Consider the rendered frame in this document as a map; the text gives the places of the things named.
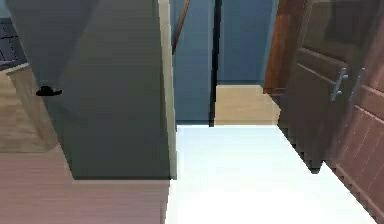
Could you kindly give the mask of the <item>grey room door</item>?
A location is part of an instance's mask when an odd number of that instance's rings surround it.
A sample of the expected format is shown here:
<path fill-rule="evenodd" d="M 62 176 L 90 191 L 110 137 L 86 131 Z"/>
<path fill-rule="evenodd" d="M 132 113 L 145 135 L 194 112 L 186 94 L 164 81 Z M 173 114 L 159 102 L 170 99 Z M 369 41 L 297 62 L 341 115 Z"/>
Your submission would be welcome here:
<path fill-rule="evenodd" d="M 4 0 L 72 176 L 177 176 L 170 0 Z"/>

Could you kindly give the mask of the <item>brown wooden cupboard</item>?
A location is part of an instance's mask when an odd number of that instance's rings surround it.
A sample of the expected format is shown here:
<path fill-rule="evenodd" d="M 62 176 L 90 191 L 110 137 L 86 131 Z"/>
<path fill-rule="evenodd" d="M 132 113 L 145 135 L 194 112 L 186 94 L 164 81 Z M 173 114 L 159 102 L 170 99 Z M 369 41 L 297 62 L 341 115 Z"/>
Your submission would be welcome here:
<path fill-rule="evenodd" d="M 278 126 L 313 174 L 327 166 L 384 224 L 384 0 L 281 0 Z"/>

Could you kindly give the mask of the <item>dark slatted furniture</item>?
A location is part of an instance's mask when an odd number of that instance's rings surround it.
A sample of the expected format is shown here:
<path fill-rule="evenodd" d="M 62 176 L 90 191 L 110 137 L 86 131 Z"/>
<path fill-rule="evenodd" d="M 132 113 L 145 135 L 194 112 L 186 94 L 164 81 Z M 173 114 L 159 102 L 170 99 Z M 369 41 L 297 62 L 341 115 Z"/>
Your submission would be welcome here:
<path fill-rule="evenodd" d="M 27 62 L 12 20 L 0 18 L 0 71 Z"/>

